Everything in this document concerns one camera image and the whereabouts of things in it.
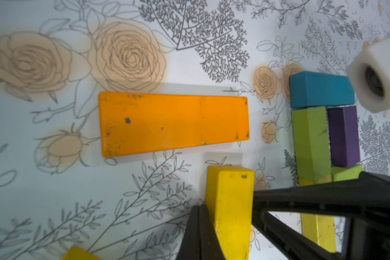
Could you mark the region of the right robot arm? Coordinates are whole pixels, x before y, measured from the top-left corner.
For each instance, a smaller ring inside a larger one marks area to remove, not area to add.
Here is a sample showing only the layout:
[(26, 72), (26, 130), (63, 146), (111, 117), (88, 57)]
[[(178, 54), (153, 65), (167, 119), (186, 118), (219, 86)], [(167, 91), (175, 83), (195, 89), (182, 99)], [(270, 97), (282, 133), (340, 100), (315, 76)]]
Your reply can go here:
[(390, 110), (390, 37), (363, 49), (347, 75), (363, 107), (372, 113)]

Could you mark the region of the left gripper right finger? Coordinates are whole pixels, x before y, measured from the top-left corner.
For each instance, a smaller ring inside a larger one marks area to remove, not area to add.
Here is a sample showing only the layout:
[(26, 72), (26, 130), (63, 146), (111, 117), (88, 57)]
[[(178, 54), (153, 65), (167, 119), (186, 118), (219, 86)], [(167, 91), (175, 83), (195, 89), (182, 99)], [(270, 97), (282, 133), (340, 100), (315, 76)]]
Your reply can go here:
[[(274, 211), (342, 216), (341, 252), (331, 253), (273, 216)], [(256, 191), (252, 225), (290, 260), (390, 260), (390, 176)]]

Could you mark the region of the lime green block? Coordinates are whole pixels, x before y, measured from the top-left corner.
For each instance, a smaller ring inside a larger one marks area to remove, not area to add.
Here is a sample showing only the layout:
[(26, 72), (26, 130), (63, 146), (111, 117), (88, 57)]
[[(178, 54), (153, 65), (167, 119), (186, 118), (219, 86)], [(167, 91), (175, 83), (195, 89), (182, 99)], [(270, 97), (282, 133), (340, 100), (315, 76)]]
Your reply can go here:
[(357, 164), (353, 167), (331, 167), (331, 181), (340, 182), (345, 180), (358, 179), (360, 173), (363, 171), (363, 166)]

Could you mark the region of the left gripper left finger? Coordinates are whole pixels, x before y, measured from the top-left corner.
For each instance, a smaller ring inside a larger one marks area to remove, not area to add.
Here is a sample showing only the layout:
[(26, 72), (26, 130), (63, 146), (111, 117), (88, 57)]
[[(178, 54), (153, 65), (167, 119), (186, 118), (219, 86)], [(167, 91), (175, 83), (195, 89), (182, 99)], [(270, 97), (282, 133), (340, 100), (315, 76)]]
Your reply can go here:
[(225, 260), (206, 205), (193, 206), (178, 260)]

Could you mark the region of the purple block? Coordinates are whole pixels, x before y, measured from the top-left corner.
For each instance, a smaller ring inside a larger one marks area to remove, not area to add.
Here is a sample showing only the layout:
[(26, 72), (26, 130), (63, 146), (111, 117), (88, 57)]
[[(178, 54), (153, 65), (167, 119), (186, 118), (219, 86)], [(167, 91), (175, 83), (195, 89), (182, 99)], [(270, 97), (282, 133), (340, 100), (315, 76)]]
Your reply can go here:
[(356, 106), (328, 109), (331, 162), (338, 167), (352, 167), (360, 161), (358, 116)]

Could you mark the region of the green block small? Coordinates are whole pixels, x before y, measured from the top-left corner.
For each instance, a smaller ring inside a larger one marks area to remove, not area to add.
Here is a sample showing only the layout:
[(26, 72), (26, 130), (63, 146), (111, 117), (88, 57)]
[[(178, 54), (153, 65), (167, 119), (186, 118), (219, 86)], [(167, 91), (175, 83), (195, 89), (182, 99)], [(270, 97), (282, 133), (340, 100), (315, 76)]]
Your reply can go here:
[(298, 176), (308, 181), (324, 178), (331, 168), (326, 107), (294, 110), (291, 116)]

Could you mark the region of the orange long block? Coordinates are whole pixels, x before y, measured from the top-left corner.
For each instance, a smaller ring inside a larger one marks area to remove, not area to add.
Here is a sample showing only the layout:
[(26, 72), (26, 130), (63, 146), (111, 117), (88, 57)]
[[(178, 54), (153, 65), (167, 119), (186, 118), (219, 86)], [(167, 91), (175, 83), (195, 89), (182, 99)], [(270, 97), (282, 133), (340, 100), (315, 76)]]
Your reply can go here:
[(98, 105), (105, 158), (250, 138), (245, 97), (101, 92)]

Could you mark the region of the teal block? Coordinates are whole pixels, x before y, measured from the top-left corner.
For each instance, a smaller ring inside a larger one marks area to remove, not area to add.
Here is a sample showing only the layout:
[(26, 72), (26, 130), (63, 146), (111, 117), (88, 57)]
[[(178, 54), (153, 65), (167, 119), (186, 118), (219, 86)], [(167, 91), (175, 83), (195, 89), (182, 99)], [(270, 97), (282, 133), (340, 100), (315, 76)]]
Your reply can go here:
[(302, 71), (289, 77), (291, 108), (346, 106), (355, 103), (346, 76)]

